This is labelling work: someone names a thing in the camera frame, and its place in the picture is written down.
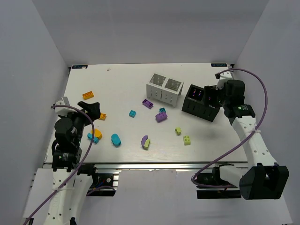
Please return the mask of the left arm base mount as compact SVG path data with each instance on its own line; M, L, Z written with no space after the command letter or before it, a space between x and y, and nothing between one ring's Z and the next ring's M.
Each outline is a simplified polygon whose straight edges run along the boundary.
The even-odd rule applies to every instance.
M112 172L101 172L94 164L85 164L80 167L77 175L86 174L92 178L92 184L86 196L114 196L117 186L113 184Z

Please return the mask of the green square lego brick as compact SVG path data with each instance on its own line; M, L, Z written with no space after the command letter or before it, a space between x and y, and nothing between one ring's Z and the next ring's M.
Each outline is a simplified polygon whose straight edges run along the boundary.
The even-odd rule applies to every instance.
M190 137L188 135L183 136L183 142L185 146L190 145L191 144Z

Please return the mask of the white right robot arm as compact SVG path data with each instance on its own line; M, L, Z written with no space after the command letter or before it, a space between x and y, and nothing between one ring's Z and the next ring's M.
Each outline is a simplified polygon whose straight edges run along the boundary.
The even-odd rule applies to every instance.
M270 154L258 131L255 112L244 103L245 84L229 80L222 88L204 87L204 105L221 106L232 128L242 142L247 157L248 171L233 165L220 165L213 169L217 181L226 181L239 188L246 200L279 199L289 177L286 166L279 165Z

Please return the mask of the small orange lego brick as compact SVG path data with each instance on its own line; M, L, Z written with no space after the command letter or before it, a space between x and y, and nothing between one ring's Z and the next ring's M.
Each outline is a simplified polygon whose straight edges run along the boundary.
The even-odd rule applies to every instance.
M106 114L105 113L101 113L99 119L100 120L105 120L106 119Z

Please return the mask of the small green curved lego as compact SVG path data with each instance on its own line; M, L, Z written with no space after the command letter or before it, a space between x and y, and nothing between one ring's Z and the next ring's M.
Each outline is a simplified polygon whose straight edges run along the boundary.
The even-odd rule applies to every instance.
M181 135L181 128L180 127L176 127L175 128L175 133L176 133L176 135Z

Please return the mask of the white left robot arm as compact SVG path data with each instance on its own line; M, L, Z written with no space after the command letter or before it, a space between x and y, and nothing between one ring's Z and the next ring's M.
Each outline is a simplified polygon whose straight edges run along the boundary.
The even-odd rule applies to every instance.
M53 105L59 120L52 143L52 190L44 224L76 225L90 186L97 180L94 165L85 165L80 148L83 130L100 117L100 103L78 102L76 109L64 99Z

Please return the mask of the purple rectangular lego brick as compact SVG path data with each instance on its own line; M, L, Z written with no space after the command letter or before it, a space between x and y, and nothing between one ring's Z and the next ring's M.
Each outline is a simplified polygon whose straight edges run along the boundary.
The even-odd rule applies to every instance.
M147 100L147 99L144 99L144 100L142 101L142 104L143 104L145 107L147 107L148 109L151 109L151 108L153 107L153 103L150 102L150 101Z

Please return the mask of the purple rounded lego brick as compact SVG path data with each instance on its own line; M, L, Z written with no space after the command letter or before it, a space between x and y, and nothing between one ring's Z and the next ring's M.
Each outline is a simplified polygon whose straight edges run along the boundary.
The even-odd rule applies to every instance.
M157 122L162 122L162 121L166 120L167 117L168 116L167 116L166 112L160 112L155 116L155 119Z

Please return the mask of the orange rounded lego brick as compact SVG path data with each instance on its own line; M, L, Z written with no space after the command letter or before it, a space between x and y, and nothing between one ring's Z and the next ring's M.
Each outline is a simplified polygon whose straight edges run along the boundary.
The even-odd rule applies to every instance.
M97 139L101 139L102 138L102 133L101 133L101 131L100 130L98 130L98 129L95 129L94 130L94 136L97 138Z

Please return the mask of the purple half-round lego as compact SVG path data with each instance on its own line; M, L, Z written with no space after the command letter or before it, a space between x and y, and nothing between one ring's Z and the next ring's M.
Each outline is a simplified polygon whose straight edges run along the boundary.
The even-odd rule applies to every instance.
M142 145L142 147L144 146L144 143L145 143L145 141L148 139L148 136L147 135L145 135L143 138L142 138L142 140L141 140L141 145Z

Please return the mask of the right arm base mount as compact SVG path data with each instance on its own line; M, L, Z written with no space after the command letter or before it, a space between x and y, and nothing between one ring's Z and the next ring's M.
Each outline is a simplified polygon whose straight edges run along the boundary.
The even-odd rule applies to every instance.
M206 165L192 177L198 199L240 199L244 171L230 163Z

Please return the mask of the green curved lego brick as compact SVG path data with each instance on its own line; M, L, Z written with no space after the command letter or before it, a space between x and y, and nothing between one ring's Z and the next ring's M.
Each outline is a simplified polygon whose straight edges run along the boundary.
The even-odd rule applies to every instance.
M144 148L145 150L148 150L149 145L150 145L150 139L147 139L147 140L145 141L145 143L144 143L143 148Z

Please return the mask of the cyan lego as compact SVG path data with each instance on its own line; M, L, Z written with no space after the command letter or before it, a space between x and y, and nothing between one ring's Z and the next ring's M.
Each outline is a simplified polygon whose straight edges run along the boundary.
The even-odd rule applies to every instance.
M92 140L95 144L97 144L99 142L99 139L97 137L93 136L91 133L87 134L87 138L89 140Z

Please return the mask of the cyan rounded lego brick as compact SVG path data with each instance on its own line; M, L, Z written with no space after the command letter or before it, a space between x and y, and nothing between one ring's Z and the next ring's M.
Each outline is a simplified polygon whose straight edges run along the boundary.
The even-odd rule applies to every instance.
M120 140L120 137L118 136L118 134L112 134L111 141L115 147L119 147L121 145L121 140Z

